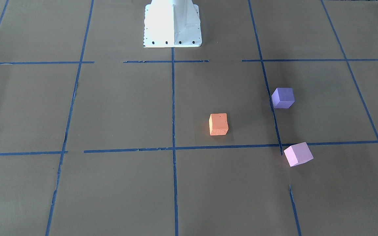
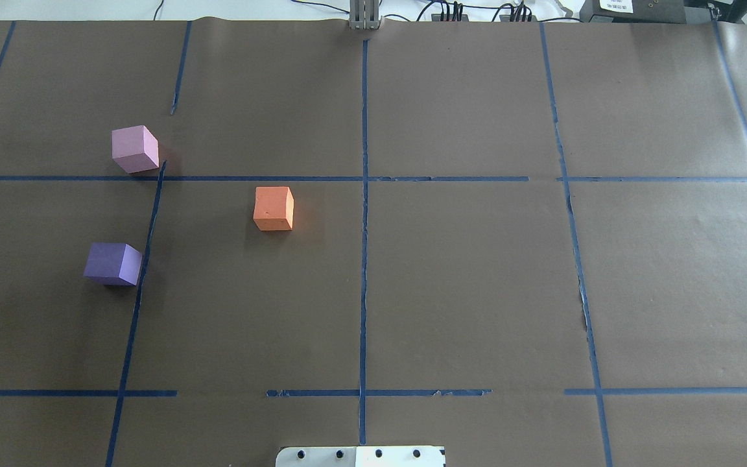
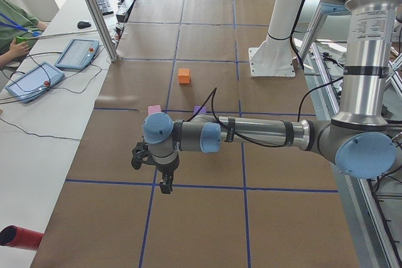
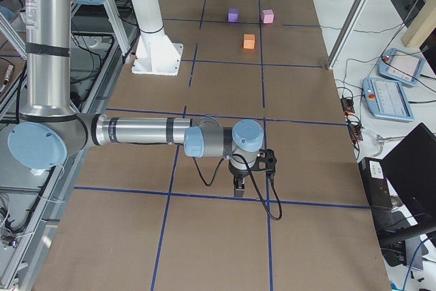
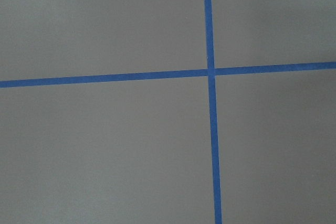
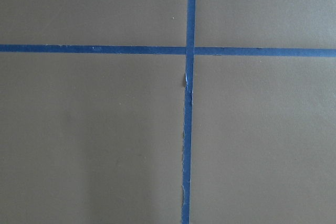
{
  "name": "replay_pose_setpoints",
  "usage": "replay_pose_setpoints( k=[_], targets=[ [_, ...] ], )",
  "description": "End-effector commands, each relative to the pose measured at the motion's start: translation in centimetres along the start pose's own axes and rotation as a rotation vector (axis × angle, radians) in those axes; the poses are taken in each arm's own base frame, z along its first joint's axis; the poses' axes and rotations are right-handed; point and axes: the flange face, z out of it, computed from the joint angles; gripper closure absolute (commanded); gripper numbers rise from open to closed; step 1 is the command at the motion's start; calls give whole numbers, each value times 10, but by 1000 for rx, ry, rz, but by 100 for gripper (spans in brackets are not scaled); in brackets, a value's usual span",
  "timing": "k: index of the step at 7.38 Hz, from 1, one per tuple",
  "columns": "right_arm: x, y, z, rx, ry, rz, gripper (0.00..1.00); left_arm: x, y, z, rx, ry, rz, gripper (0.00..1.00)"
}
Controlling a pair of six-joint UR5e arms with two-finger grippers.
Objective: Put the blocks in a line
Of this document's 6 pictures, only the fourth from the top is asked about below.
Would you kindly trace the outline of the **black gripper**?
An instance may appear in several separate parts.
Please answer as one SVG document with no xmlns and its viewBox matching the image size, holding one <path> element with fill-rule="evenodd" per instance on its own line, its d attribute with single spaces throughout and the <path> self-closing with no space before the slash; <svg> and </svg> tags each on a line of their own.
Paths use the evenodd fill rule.
<svg viewBox="0 0 436 291">
<path fill-rule="evenodd" d="M 249 176 L 246 165 L 243 168 L 237 168 L 232 162 L 229 162 L 228 168 L 234 179 L 234 197 L 242 198 L 245 192 L 245 177 Z"/>
</svg>

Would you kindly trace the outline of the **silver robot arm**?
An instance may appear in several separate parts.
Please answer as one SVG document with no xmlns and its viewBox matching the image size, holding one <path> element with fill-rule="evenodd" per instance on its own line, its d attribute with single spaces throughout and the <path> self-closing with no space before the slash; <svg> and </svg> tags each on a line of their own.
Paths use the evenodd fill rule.
<svg viewBox="0 0 436 291">
<path fill-rule="evenodd" d="M 228 161 L 234 195 L 245 177 L 266 169 L 260 124 L 244 119 L 222 127 L 213 118 L 120 118 L 82 114 L 70 104 L 71 6 L 75 0 L 25 0 L 28 93 L 9 133 L 10 153 L 22 165 L 47 170 L 69 156 L 109 143 L 179 144 L 192 158 Z"/>
</svg>

